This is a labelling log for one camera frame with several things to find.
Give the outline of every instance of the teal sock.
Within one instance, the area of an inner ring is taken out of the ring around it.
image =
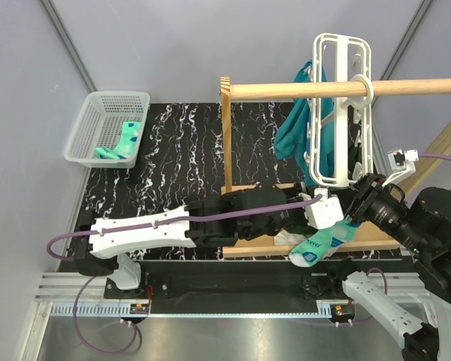
[[[311,267],[322,259],[330,248],[353,241],[357,229],[358,227],[348,220],[336,222],[330,228],[320,229],[295,247],[289,254],[289,259],[299,267]]]
[[[125,158],[132,156],[135,151],[140,128],[140,122],[125,122],[122,125],[122,134],[119,143],[114,148],[114,153]]]
[[[100,159],[125,159],[124,156],[116,154],[113,150],[110,150],[107,147],[97,147],[94,155]]]

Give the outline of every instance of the metal frame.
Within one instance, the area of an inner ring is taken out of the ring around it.
[[[388,65],[386,66],[386,69],[383,72],[383,75],[381,75],[380,78],[381,80],[389,80],[391,78],[392,73],[398,66],[399,62],[401,61],[401,57],[403,56],[406,49],[409,47],[409,44],[413,40],[414,35],[417,33],[419,27],[422,24],[422,21],[425,19],[434,1],[435,0],[421,1],[421,4],[419,4],[418,8],[416,9],[416,12],[411,18],[411,21],[407,26],[406,31],[404,32],[401,40],[399,41],[398,46],[395,48],[391,56],[391,59],[389,60]],[[372,102],[373,108],[376,102],[377,98],[375,98]],[[374,165],[376,166],[377,171],[381,174],[388,174],[389,168],[386,152],[384,151],[383,145],[381,144],[381,140],[379,138],[379,134],[377,133],[374,124],[373,124],[373,145],[374,145],[373,146]]]
[[[79,53],[77,52],[75,46],[73,45],[73,42],[71,40],[70,35],[68,34],[57,10],[55,9],[53,3],[51,0],[39,0],[42,4],[45,13],[47,17],[49,18],[50,22],[53,25],[53,28],[56,31],[57,36],[59,37],[59,40],[62,42],[65,48],[65,52],[70,57],[72,63],[74,64],[74,67],[77,70],[77,73],[79,74],[80,78],[83,81],[84,86],[89,92],[94,92],[97,90],[92,78],[90,77],[90,74],[88,70],[86,69],[86,66],[83,64],[82,59],[80,58]],[[386,70],[383,73],[383,76],[381,77],[381,80],[387,80],[391,77],[392,72],[396,68],[397,64],[399,63],[402,55],[404,54],[404,51],[409,46],[413,36],[416,34],[420,24],[425,18],[425,15],[428,13],[428,10],[430,9],[431,5],[433,4],[434,0],[423,0],[421,4],[419,5],[418,9],[416,10],[416,13],[413,15],[413,18],[411,19],[410,25],[407,27],[406,32],[404,33],[401,41],[399,42],[398,46],[396,47],[395,52],[392,55],[392,58],[389,61],[388,66],[386,67]],[[373,143],[374,143],[374,159],[376,163],[376,167],[378,171],[384,172],[387,170],[386,164],[386,156],[385,153],[382,151],[382,146],[380,143],[380,139],[378,137],[377,132],[373,128]],[[89,170],[84,171],[83,175],[83,186],[79,190],[77,194],[77,207],[76,211],[71,215],[70,219],[70,227],[73,229],[75,220],[77,219],[78,211],[80,210],[80,203],[83,197],[84,190],[86,188],[86,182],[89,177]],[[388,275],[389,277],[393,277],[393,279],[388,280],[391,282],[392,288],[391,292],[395,290],[396,287],[393,286],[395,282],[402,282],[402,278],[398,278],[398,275]],[[376,277],[371,277],[373,282],[376,282]],[[105,282],[105,280],[97,280],[99,283]],[[84,293],[83,297],[86,300],[87,292]],[[410,280],[410,283],[406,282],[402,285],[398,285],[398,295],[394,296],[394,300],[397,300],[396,302],[405,301],[410,302],[412,300],[417,302],[425,302],[429,300],[429,294],[426,294],[424,291],[424,287],[422,290],[417,288],[417,280]],[[41,348],[41,344],[44,338],[45,330],[47,328],[48,320],[50,318],[50,314],[52,311],[53,302],[47,301],[46,299],[39,300],[35,307],[35,314],[32,320],[32,323],[29,327],[28,335],[26,336],[25,343],[23,345],[23,351],[21,353],[20,360],[21,361],[36,361],[38,359],[38,354]]]
[[[65,52],[70,57],[70,60],[72,61],[75,70],[77,70],[80,79],[82,79],[83,85],[86,87],[89,93],[96,92],[97,88],[93,82],[93,79],[90,77],[89,71],[83,64],[83,61],[80,58],[77,49],[75,49],[74,43],[72,42],[71,37],[68,34],[58,11],[55,9],[52,0],[39,1],[42,4],[45,12],[47,13],[47,17],[49,18],[57,36],[59,37],[60,42],[64,46]]]
[[[77,273],[55,272],[45,273],[42,277],[41,285],[36,296],[35,316],[29,335],[23,348],[21,361],[36,361],[41,349],[48,320],[51,315],[70,316],[73,301],[89,278]],[[388,282],[388,296],[398,304],[417,303],[423,305],[428,313],[428,317],[434,318],[434,308],[431,306],[432,299],[429,291],[424,288],[424,284],[416,273],[386,273]],[[383,279],[379,274],[371,274],[369,280],[378,288],[383,286]],[[143,299],[113,300],[104,299],[104,288],[106,287],[106,278],[97,278],[87,287],[81,297],[80,306],[84,311],[81,317],[113,317],[123,316],[124,309],[129,308],[132,303],[147,303]],[[332,305],[346,304],[347,300],[322,299],[316,302],[317,312],[313,313],[267,313],[267,314],[163,314],[152,313],[149,317],[158,318],[330,318]]]

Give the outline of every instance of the wooden stand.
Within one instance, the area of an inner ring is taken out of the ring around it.
[[[376,96],[405,96],[451,94],[451,79],[379,80],[373,81]],[[359,81],[328,83],[279,83],[232,85],[229,77],[220,78],[222,100],[222,138],[224,141],[225,187],[223,192],[253,186],[232,186],[232,100],[335,98],[366,96],[366,87]],[[429,153],[451,153],[451,123],[427,149]],[[439,159],[420,160],[416,173],[400,183],[406,194],[417,187],[440,164]],[[224,247],[224,257],[286,255],[294,246],[274,246],[274,237],[262,236],[252,241],[239,240],[234,247]],[[352,243],[341,246],[340,251],[384,250],[398,248],[398,242],[381,232],[372,223],[359,228]]]

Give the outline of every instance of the plastic basket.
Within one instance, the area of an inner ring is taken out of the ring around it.
[[[94,92],[83,103],[68,139],[65,158],[90,168],[132,168],[144,133],[150,96],[144,92]],[[97,147],[114,149],[119,143],[124,122],[141,122],[137,147],[126,159],[100,159]]]

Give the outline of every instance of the teal shirt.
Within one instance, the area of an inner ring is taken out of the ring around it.
[[[312,62],[306,62],[294,79],[294,83],[309,83],[309,75],[304,72]],[[322,81],[325,78],[322,70]],[[331,98],[322,98],[321,116],[329,115],[334,110]],[[274,149],[277,159],[295,157],[299,168],[305,174],[306,185],[314,185],[309,175],[309,167],[304,160],[304,152],[310,153],[310,140],[307,139],[307,124],[310,122],[311,112],[306,99],[294,99],[294,108],[291,110],[284,124],[279,128],[274,139]],[[334,122],[329,122],[321,128],[321,154],[319,170],[326,177],[334,174]]]

